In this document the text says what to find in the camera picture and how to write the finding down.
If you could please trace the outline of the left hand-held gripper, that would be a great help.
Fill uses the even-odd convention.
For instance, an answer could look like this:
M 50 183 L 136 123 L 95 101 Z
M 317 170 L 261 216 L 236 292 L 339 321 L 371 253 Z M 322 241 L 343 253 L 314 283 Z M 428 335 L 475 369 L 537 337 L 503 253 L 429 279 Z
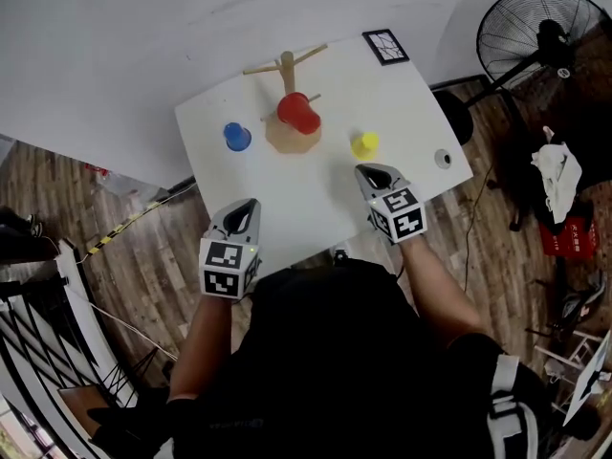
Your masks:
M 235 201 L 213 215 L 212 229 L 200 240 L 199 277 L 204 295 L 233 301 L 245 297 L 260 264 L 260 221 L 261 204 L 255 198 Z M 243 242 L 231 235 L 241 235 Z

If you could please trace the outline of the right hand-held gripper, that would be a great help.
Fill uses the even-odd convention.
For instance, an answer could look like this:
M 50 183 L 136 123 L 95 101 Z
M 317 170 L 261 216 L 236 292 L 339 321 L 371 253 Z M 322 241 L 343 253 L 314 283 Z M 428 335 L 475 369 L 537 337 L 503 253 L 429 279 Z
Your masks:
M 401 243 L 426 232 L 424 205 L 397 168 L 385 164 L 358 164 L 355 176 L 370 208 L 374 227 L 391 243 Z

